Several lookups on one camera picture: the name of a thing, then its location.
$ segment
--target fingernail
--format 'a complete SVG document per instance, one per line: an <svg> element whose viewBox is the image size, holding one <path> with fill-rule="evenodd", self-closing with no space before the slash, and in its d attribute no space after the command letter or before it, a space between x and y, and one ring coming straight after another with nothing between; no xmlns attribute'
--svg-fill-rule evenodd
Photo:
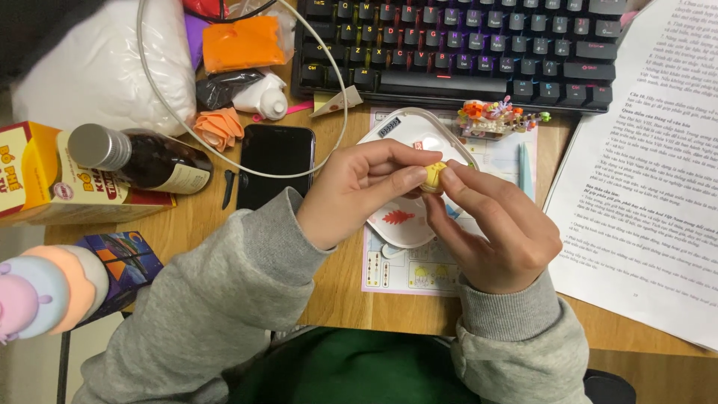
<svg viewBox="0 0 718 404"><path fill-rule="evenodd" d="M460 181L459 178L456 176L456 173L454 173L454 170L451 169L451 167L446 167L445 169L439 171L439 175L442 185L453 185Z"/></svg>
<svg viewBox="0 0 718 404"><path fill-rule="evenodd" d="M420 183L423 183L424 180L426 180L427 175L428 173L426 172L426 168L417 166L412 167L409 170L409 172L406 174L406 178L413 185L418 185Z"/></svg>

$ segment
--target black phone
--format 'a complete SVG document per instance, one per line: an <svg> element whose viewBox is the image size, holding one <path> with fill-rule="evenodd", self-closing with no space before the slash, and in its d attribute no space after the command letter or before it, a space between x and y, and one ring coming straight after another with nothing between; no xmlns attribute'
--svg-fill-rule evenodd
<svg viewBox="0 0 718 404"><path fill-rule="evenodd" d="M314 132L309 128L252 124L244 128L243 167L260 173L290 175L314 168ZM298 178L267 178L240 170L237 209L256 210L292 187L306 196L312 175Z"/></svg>

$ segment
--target red leaf sticker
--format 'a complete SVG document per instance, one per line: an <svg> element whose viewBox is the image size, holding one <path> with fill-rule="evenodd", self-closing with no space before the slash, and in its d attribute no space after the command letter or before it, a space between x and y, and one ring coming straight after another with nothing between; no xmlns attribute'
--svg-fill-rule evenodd
<svg viewBox="0 0 718 404"><path fill-rule="evenodd" d="M396 211L387 213L386 216L384 216L383 219L381 219L381 220L383 220L389 224L402 224L407 219L411 219L413 217L414 217L414 214L408 214L406 212L396 210Z"/></svg>

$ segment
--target yellow box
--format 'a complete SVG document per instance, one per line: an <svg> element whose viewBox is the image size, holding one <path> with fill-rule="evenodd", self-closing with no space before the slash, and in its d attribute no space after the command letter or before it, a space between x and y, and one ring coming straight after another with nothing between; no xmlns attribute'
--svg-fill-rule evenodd
<svg viewBox="0 0 718 404"><path fill-rule="evenodd" d="M122 222L177 205L169 193L78 166L69 137L29 121L0 128L0 226Z"/></svg>

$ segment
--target medicine bottle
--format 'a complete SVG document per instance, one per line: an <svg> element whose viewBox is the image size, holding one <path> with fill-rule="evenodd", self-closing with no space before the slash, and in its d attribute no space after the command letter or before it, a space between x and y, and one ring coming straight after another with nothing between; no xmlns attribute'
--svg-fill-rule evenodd
<svg viewBox="0 0 718 404"><path fill-rule="evenodd" d="M111 171L131 187L146 190L195 193L213 172L202 150L148 129L117 131L84 124L70 134L67 150L78 165Z"/></svg>

